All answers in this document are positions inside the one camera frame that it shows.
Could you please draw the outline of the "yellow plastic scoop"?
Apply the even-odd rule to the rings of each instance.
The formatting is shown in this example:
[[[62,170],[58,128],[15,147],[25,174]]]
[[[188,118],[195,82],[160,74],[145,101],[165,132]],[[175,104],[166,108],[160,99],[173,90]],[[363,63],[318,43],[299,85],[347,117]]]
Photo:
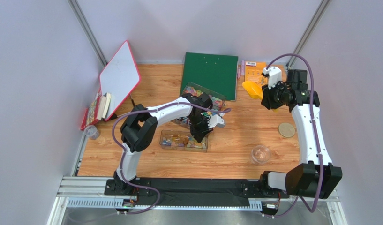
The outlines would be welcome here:
[[[244,81],[242,87],[248,93],[248,95],[255,100],[262,100],[263,92],[262,87],[252,81]]]

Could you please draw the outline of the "clear box of gummy candies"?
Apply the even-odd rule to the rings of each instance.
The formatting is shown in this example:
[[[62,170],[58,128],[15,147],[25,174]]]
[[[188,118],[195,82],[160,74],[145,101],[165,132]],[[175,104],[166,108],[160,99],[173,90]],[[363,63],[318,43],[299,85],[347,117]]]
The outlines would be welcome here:
[[[205,93],[210,96],[212,102],[214,100],[226,100],[226,96],[193,82],[188,82],[187,85],[183,88],[182,94],[186,93],[190,93],[194,96],[200,96],[201,94]]]

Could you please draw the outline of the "clear round jar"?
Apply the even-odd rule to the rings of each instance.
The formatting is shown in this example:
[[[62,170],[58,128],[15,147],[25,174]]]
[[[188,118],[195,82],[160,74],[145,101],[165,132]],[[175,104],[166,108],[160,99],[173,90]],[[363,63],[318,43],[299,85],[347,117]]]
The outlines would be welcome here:
[[[266,164],[271,157],[269,148],[264,145],[257,145],[251,150],[250,161],[255,165]]]

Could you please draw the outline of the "clear box of lollipops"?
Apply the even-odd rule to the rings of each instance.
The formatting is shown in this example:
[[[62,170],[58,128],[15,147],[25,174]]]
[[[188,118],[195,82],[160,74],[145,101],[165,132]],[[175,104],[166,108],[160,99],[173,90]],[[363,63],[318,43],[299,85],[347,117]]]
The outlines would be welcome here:
[[[188,117],[179,117],[179,118],[176,118],[174,120],[172,120],[172,122],[176,125],[179,125],[183,128],[186,128],[186,129],[190,129],[191,128],[191,122],[190,120],[188,119]]]

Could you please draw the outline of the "clear box of star candies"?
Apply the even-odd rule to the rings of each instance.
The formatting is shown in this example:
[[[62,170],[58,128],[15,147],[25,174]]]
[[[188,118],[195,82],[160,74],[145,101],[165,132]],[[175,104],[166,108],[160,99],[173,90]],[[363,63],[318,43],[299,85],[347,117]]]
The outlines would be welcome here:
[[[209,119],[216,115],[214,111],[222,111],[225,108],[225,101],[224,100],[214,100],[213,106],[212,106],[212,112],[205,112],[204,115],[207,116]]]

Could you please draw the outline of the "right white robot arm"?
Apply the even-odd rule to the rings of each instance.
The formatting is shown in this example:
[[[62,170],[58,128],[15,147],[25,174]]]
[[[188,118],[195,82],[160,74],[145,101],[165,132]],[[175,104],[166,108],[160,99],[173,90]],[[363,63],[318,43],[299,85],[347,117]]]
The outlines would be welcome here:
[[[267,109],[289,108],[300,145],[300,164],[289,172],[264,171],[261,183],[268,191],[285,191],[299,197],[327,199],[343,174],[333,165],[320,124],[320,101],[309,90],[306,70],[290,70],[285,81],[278,67],[263,69],[268,84],[262,87],[261,104]]]

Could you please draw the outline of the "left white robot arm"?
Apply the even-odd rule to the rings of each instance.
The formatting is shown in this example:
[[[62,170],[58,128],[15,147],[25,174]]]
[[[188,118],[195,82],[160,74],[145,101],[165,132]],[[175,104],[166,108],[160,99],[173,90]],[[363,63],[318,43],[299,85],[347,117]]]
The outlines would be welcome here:
[[[136,169],[141,152],[151,144],[156,129],[174,119],[187,117],[192,137],[201,143],[203,138],[214,127],[223,127],[225,121],[221,112],[204,116],[204,112],[213,111],[213,102],[209,95],[203,93],[193,96],[190,93],[178,99],[155,107],[136,105],[131,112],[123,115],[124,123],[120,127],[121,140],[114,141],[122,148],[120,164],[114,173],[114,189],[128,193],[133,187],[130,183],[136,177]]]

